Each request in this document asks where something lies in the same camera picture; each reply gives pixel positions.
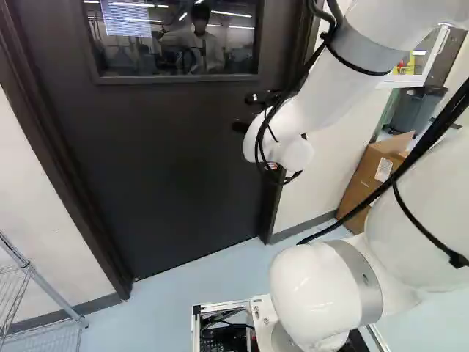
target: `glass window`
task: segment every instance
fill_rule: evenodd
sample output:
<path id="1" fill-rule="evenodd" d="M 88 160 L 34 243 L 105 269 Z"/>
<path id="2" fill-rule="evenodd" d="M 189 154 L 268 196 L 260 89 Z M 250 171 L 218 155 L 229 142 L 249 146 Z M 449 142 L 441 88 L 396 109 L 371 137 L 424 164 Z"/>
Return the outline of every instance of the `glass window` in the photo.
<path id="1" fill-rule="evenodd" d="M 101 76 L 257 73 L 260 0 L 84 0 Z"/>
<path id="2" fill-rule="evenodd" d="M 432 49 L 435 46 L 438 33 L 440 33 L 440 28 L 434 29 L 413 51 L 409 51 L 405 58 L 393 69 L 393 74 L 400 76 L 423 75 Z"/>

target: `robotic arm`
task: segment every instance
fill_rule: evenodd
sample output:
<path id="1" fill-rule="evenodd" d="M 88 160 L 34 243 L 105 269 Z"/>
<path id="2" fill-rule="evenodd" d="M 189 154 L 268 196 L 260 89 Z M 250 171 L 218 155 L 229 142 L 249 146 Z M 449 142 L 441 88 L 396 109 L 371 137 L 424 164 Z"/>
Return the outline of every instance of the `robotic arm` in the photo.
<path id="1" fill-rule="evenodd" d="M 268 161 L 291 172 L 313 157 L 302 133 L 334 124 L 383 79 L 439 23 L 469 28 L 466 0 L 358 0 L 309 71 L 301 91 L 270 121 L 277 140 L 262 137 Z M 259 115 L 243 151 L 255 161 Z M 407 206 L 441 243 L 469 257 L 467 217 L 469 135 L 432 148 L 401 179 Z M 451 182 L 445 182 L 451 175 Z M 270 296 L 278 319 L 303 351 L 336 351 L 350 329 L 410 309 L 421 291 L 447 291 L 469 283 L 469 267 L 455 268 L 402 213 L 391 192 L 372 208 L 366 232 L 345 241 L 296 246 L 270 268 Z"/>
<path id="2" fill-rule="evenodd" d="M 314 151 L 300 135 L 334 124 L 383 80 L 375 73 L 392 70 L 439 23 L 467 28 L 469 4 L 463 0 L 354 1 L 301 91 L 270 121 L 279 142 L 264 134 L 267 160 L 291 172 L 303 170 Z M 263 119 L 260 114 L 245 135 L 243 151 L 250 162 L 255 161 L 256 137 Z"/>

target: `black cable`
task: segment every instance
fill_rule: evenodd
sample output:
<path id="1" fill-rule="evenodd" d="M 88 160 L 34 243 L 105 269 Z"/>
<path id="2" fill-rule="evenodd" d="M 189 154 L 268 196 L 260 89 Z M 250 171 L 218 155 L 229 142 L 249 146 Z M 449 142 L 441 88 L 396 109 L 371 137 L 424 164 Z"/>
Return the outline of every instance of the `black cable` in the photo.
<path id="1" fill-rule="evenodd" d="M 336 28 L 340 28 L 344 23 L 344 15 L 342 15 L 342 11 L 340 10 L 339 4 L 337 4 L 337 0 L 328 0 L 328 5 L 332 15 L 336 19 Z"/>
<path id="2" fill-rule="evenodd" d="M 255 328 L 252 326 L 252 325 L 248 325 L 248 324 L 244 324 L 244 323 L 230 323 L 229 321 L 226 321 L 226 320 L 214 320 L 210 326 L 216 324 L 216 323 L 224 323 L 226 325 L 230 325 L 230 326 L 243 326 L 245 328 L 249 328 L 249 329 L 253 329 L 255 330 Z"/>
<path id="3" fill-rule="evenodd" d="M 329 13 L 321 10 L 317 5 L 315 0 L 307 0 L 309 12 L 313 16 L 317 16 L 322 20 L 329 22 L 329 33 L 333 33 L 334 29 L 336 28 L 336 19 Z"/>
<path id="4" fill-rule="evenodd" d="M 406 206 L 404 201 L 399 194 L 399 189 L 397 188 L 397 183 L 393 182 L 393 191 L 394 196 L 396 197 L 397 204 L 401 207 L 402 211 L 409 218 L 410 222 L 417 227 L 417 229 L 430 241 L 436 246 L 439 250 L 444 252 L 449 257 L 449 262 L 452 266 L 456 269 L 459 269 L 463 266 L 469 266 L 469 261 L 463 255 L 453 251 L 452 249 L 448 248 L 444 243 L 438 240 L 432 233 L 425 228 L 425 226 L 417 220 L 417 218 L 410 212 L 409 208 Z"/>
<path id="5" fill-rule="evenodd" d="M 326 227 L 325 229 L 305 237 L 297 244 L 306 244 L 315 238 L 321 237 L 350 220 L 352 217 L 360 213 L 371 202 L 387 191 L 393 182 L 396 182 L 424 153 L 429 150 L 432 145 L 451 127 L 456 119 L 463 113 L 469 105 L 469 78 L 457 90 L 445 108 L 439 113 L 436 120 L 430 125 L 426 133 L 418 141 L 417 145 L 412 149 L 409 156 L 406 157 L 402 165 L 377 189 L 373 191 L 364 201 L 345 214 L 338 221 Z"/>
<path id="6" fill-rule="evenodd" d="M 301 82 L 301 80 L 308 75 L 309 70 L 313 66 L 313 64 L 316 62 L 317 58 L 319 55 L 322 53 L 322 51 L 325 48 L 325 44 L 322 43 L 319 48 L 311 55 L 311 58 L 307 61 L 307 63 L 303 66 L 302 70 L 297 74 L 296 78 L 290 82 L 289 86 L 287 87 L 286 90 L 284 90 L 276 103 L 272 106 L 272 109 L 269 111 L 267 116 L 264 118 L 262 121 L 262 124 L 259 127 L 259 131 L 257 132 L 256 135 L 256 141 L 254 143 L 254 157 L 256 159 L 256 166 L 261 172 L 262 175 L 265 175 L 265 177 L 272 183 L 278 184 L 278 185 L 286 185 L 290 182 L 292 182 L 295 178 L 297 178 L 300 174 L 301 171 L 295 172 L 293 176 L 287 177 L 283 183 L 279 183 L 276 176 L 273 174 L 273 170 L 270 168 L 267 158 L 264 153 L 264 146 L 263 146 L 263 139 L 264 139 L 264 133 L 267 130 L 267 127 L 269 126 L 270 121 L 273 119 L 275 116 L 276 112 L 280 109 L 280 107 L 284 104 L 284 102 L 287 100 L 287 98 L 290 96 L 291 91 L 296 88 L 296 86 Z"/>
<path id="7" fill-rule="evenodd" d="M 264 120 L 267 119 L 267 104 L 265 104 L 264 107 Z M 267 128 L 269 129 L 270 135 L 272 136 L 273 140 L 278 143 L 278 139 L 276 135 L 273 133 L 272 128 L 270 128 L 270 125 L 267 124 Z"/>

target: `person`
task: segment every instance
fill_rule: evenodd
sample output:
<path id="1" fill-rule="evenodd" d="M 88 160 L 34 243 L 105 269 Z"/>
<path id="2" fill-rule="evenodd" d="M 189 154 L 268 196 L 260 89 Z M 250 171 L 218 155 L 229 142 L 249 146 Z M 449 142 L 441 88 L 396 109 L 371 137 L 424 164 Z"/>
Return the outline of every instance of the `person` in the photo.
<path id="1" fill-rule="evenodd" d="M 193 52 L 193 55 L 191 54 L 193 59 L 186 60 L 192 63 L 188 70 L 192 74 L 221 73 L 225 66 L 224 53 L 218 38 L 207 32 L 210 14 L 211 10 L 207 4 L 195 4 L 190 11 L 193 32 L 182 29 L 174 32 L 160 32 L 156 37 L 160 44 L 177 45 Z"/>

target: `wall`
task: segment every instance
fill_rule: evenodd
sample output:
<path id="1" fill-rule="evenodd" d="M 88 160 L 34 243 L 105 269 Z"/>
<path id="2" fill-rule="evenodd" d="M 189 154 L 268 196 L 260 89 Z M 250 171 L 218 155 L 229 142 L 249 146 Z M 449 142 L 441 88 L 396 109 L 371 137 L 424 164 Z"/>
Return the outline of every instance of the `wall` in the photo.
<path id="1" fill-rule="evenodd" d="M 469 77 L 469 36 L 462 43 L 453 67 L 445 81 L 445 87 L 449 88 L 448 93 L 441 100 L 438 107 L 435 109 L 434 115 L 436 116 L 448 103 L 453 94 L 461 87 L 461 84 Z M 457 120 L 459 125 L 469 126 L 469 109 L 466 109 Z"/>
<path id="2" fill-rule="evenodd" d="M 350 2 L 339 1 L 342 12 Z M 327 23 L 321 21 L 318 33 L 327 29 Z M 308 133 L 316 154 L 303 174 L 284 187 L 273 228 L 274 236 L 337 209 L 390 94 L 391 89 L 376 89 L 357 102 L 335 125 Z"/>
<path id="3" fill-rule="evenodd" d="M 72 304 L 114 293 L 0 89 L 0 229 Z M 0 263 L 9 257 L 0 249 Z M 16 320 L 60 308 L 30 282 Z"/>

